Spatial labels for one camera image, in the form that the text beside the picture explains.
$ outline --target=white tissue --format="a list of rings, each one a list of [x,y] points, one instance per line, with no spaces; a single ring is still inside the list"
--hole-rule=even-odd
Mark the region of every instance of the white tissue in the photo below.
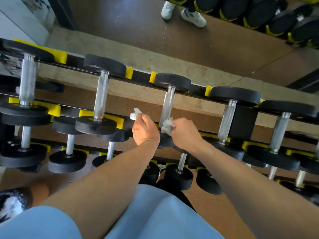
[[[134,113],[130,114],[130,119],[135,121],[138,113],[142,113],[142,112],[137,107],[134,108]]]
[[[166,133],[170,136],[172,135],[172,126],[176,126],[172,120],[173,118],[171,117],[163,122],[163,126],[161,127],[162,133]]]

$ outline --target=black pants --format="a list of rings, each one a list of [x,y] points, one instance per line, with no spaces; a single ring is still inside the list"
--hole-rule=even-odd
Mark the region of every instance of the black pants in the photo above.
[[[165,190],[166,192],[168,192],[168,193],[170,193],[172,195],[175,195],[184,204],[188,205],[190,208],[192,208],[195,211],[195,209],[193,208],[192,204],[187,199],[186,195],[184,195],[184,193],[182,191],[180,191],[179,189],[175,188],[171,184],[166,183],[166,181],[164,179],[158,181],[157,183],[155,183],[153,181],[150,181],[150,180],[141,179],[139,184],[151,185],[151,186],[157,187],[159,189]]]

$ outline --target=light blue t-shirt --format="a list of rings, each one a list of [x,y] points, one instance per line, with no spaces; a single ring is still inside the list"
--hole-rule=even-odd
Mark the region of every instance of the light blue t-shirt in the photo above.
[[[68,215],[53,207],[37,206],[1,223],[0,238],[82,237],[77,225]],[[105,238],[224,237],[174,195],[150,185],[138,185],[132,202]]]

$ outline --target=person's left hand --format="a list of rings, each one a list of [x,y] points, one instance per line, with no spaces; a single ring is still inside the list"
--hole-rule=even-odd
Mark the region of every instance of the person's left hand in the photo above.
[[[145,141],[151,141],[158,146],[160,143],[160,132],[151,118],[143,113],[138,113],[132,127],[133,138],[137,145]]]

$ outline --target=white sneaker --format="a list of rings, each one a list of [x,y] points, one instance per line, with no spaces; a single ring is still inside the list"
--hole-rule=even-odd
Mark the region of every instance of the white sneaker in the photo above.
[[[203,28],[206,26],[206,20],[199,12],[189,12],[187,9],[184,9],[181,12],[181,18],[185,21],[193,23],[199,28]]]
[[[170,20],[172,17],[174,7],[175,4],[166,1],[162,9],[162,18],[165,20]]]

